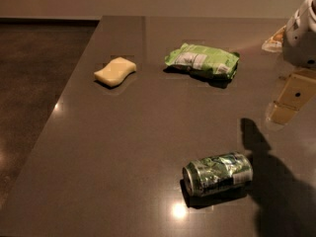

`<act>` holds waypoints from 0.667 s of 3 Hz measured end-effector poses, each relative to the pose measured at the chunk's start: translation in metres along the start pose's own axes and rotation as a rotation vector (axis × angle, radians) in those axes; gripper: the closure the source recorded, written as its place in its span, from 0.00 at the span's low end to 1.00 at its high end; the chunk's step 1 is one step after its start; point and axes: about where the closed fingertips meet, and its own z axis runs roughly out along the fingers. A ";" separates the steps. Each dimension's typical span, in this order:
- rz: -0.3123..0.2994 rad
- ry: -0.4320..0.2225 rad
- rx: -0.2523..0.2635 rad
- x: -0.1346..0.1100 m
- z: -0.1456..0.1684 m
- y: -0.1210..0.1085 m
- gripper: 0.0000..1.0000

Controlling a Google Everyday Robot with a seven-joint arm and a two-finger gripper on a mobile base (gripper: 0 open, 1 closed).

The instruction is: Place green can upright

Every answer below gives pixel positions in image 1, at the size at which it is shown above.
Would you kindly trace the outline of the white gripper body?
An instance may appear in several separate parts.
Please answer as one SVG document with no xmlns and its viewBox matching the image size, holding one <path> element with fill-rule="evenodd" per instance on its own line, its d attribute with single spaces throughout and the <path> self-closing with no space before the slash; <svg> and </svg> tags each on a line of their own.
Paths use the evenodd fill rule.
<svg viewBox="0 0 316 237">
<path fill-rule="evenodd" d="M 316 68 L 316 0 L 304 0 L 288 20 L 283 58 L 294 66 Z"/>
</svg>

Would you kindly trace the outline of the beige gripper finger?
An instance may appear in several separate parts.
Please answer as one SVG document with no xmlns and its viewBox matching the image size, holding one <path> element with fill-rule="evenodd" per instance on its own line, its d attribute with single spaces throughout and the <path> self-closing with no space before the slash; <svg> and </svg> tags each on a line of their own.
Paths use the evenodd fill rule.
<svg viewBox="0 0 316 237">
<path fill-rule="evenodd" d="M 283 36 L 285 26 L 277 30 L 271 37 L 269 37 L 262 45 L 262 50 L 267 52 L 282 52 Z"/>
<path fill-rule="evenodd" d="M 267 120 L 278 125 L 289 123 L 315 95 L 315 70 L 296 70 L 290 73 L 279 95 L 269 106 Z"/>
</svg>

